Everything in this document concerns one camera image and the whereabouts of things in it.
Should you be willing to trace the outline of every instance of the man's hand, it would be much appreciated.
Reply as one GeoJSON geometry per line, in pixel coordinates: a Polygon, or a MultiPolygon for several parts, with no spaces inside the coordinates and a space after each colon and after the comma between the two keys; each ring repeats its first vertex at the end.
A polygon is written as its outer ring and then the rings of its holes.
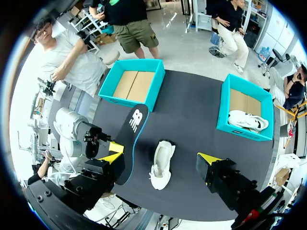
{"type": "Polygon", "coordinates": [[[294,82],[300,81],[300,79],[298,79],[298,75],[299,75],[299,72],[296,72],[296,73],[293,75],[292,81],[294,81],[294,82]]]}
{"type": "Polygon", "coordinates": [[[242,28],[239,28],[238,31],[239,31],[240,34],[245,35],[245,32],[244,32],[244,30],[242,28]]]}
{"type": "Polygon", "coordinates": [[[105,12],[103,11],[102,13],[98,13],[96,15],[93,16],[95,19],[99,19],[99,20],[104,20],[106,18],[105,16],[105,12]]]}
{"type": "Polygon", "coordinates": [[[46,150],[42,154],[44,155],[44,157],[46,158],[47,161],[50,161],[52,159],[52,155],[48,150],[46,150]]]}
{"type": "Polygon", "coordinates": [[[53,81],[64,80],[65,77],[66,77],[66,71],[64,70],[63,66],[57,67],[54,73],[51,75],[51,79],[53,81]]]}
{"type": "Polygon", "coordinates": [[[217,20],[220,24],[222,24],[223,26],[225,26],[225,27],[230,26],[230,22],[228,22],[228,21],[226,21],[226,20],[223,20],[223,19],[221,19],[220,17],[217,17],[216,20],[217,20]]]}

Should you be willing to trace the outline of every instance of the teal shoe box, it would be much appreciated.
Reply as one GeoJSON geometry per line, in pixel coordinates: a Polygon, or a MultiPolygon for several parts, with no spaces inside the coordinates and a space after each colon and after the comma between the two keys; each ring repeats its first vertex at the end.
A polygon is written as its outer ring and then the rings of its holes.
{"type": "Polygon", "coordinates": [[[135,105],[142,103],[148,107],[150,112],[152,112],[154,110],[155,101],[159,94],[164,75],[165,69],[162,60],[131,59],[116,61],[114,66],[108,73],[98,95],[109,102],[129,107],[134,107],[135,105]],[[125,71],[154,72],[153,80],[150,84],[144,102],[113,97],[118,83],[121,80],[121,77],[125,71]]]}
{"type": "Polygon", "coordinates": [[[266,141],[273,139],[273,124],[274,113],[271,94],[245,79],[229,74],[222,84],[221,104],[216,128],[255,141],[266,141]],[[261,103],[261,117],[269,122],[269,126],[266,129],[260,133],[254,133],[228,123],[231,89],[246,94],[261,103]]]}

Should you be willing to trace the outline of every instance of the person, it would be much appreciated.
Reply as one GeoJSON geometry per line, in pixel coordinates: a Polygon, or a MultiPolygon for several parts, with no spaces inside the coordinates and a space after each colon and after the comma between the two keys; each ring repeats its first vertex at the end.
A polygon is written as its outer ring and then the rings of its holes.
{"type": "Polygon", "coordinates": [[[276,99],[285,109],[290,109],[303,99],[306,81],[307,69],[303,64],[296,73],[284,79],[272,67],[270,69],[271,88],[265,90],[270,92],[273,100],[276,99]]]}
{"type": "Polygon", "coordinates": [[[93,97],[106,70],[105,64],[98,56],[87,51],[84,41],[75,33],[66,30],[52,37],[51,22],[48,17],[42,19],[31,35],[34,43],[43,48],[43,78],[49,81],[64,80],[93,97]]]}
{"type": "Polygon", "coordinates": [[[31,184],[33,184],[36,181],[41,180],[45,176],[45,174],[48,170],[48,164],[49,164],[50,160],[52,159],[52,155],[48,150],[46,150],[43,153],[43,155],[45,157],[44,163],[39,167],[37,173],[35,173],[33,176],[31,176],[28,179],[28,186],[30,186],[31,184]]]}
{"type": "Polygon", "coordinates": [[[236,52],[237,57],[233,66],[240,74],[243,73],[248,58],[248,46],[244,41],[245,33],[241,25],[244,4],[244,0],[223,0],[209,9],[212,18],[219,22],[217,31],[223,39],[219,47],[213,46],[209,52],[218,58],[224,58],[236,52]]]}
{"type": "Polygon", "coordinates": [[[152,56],[159,57],[159,41],[148,20],[144,0],[91,0],[90,14],[114,26],[118,41],[127,54],[135,53],[138,58],[145,58],[142,43],[152,56]],[[97,13],[97,6],[102,3],[105,11],[97,13]]]}

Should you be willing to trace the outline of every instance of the floor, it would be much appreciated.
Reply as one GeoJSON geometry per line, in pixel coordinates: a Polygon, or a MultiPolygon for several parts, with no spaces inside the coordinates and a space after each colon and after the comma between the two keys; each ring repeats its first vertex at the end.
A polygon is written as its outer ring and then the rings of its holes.
{"type": "MultiPolygon", "coordinates": [[[[251,81],[262,88],[268,87],[269,79],[262,76],[261,69],[257,67],[259,63],[257,54],[252,49],[249,49],[244,74],[239,74],[232,67],[232,63],[235,60],[234,56],[220,59],[213,57],[208,52],[208,48],[213,46],[210,43],[211,32],[203,30],[196,32],[195,28],[190,28],[186,33],[186,17],[182,15],[180,2],[162,1],[162,7],[162,10],[149,11],[148,20],[159,40],[160,58],[163,60],[165,69],[194,73],[220,81],[224,81],[227,75],[231,73],[251,81]]],[[[145,56],[147,58],[152,58],[149,50],[145,47],[143,49],[145,56]]],[[[121,48],[119,42],[102,46],[98,55],[103,58],[113,50],[118,50],[120,52],[120,59],[136,58],[134,54],[126,54],[121,48]]],[[[286,121],[286,114],[281,112],[281,123],[285,124],[286,121]]],[[[281,154],[286,153],[283,149],[283,141],[284,140],[280,141],[279,146],[281,154]]],[[[291,145],[293,145],[292,142],[287,149],[288,151],[291,151],[291,145]]],[[[120,200],[116,197],[105,198],[99,201],[95,207],[99,212],[94,210],[87,211],[86,215],[90,219],[98,220],[102,218],[104,214],[107,215],[108,212],[110,212],[110,209],[113,210],[113,208],[118,207],[120,204],[120,200]]],[[[119,210],[115,214],[115,219],[119,218],[122,214],[123,210],[119,210]]],[[[183,220],[177,229],[227,230],[231,229],[230,226],[232,223],[233,220],[221,222],[196,222],[183,220]]]]}

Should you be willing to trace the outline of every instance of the black t-shirt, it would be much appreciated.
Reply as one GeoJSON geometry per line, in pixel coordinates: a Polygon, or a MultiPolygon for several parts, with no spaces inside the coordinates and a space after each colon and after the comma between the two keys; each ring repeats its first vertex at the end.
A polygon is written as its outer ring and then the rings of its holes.
{"type": "Polygon", "coordinates": [[[39,181],[41,178],[39,177],[38,173],[35,173],[33,176],[31,176],[28,179],[28,186],[30,186],[31,184],[33,184],[36,181],[39,181]]]}
{"type": "Polygon", "coordinates": [[[225,26],[226,29],[233,31],[242,27],[242,14],[243,10],[240,7],[234,9],[234,6],[230,1],[219,1],[216,4],[212,4],[210,7],[207,7],[207,11],[212,15],[213,18],[220,17],[221,19],[228,21],[229,26],[225,26]]]}
{"type": "Polygon", "coordinates": [[[111,25],[127,25],[147,19],[144,0],[119,0],[113,6],[113,0],[91,0],[90,6],[95,8],[101,3],[105,7],[105,22],[111,25]]]}
{"type": "MultiPolygon", "coordinates": [[[[287,77],[288,83],[293,78],[293,75],[287,77]]],[[[289,91],[289,98],[286,99],[286,102],[283,104],[285,109],[291,109],[295,104],[297,104],[304,97],[305,86],[299,82],[294,82],[293,86],[289,91]]]]}

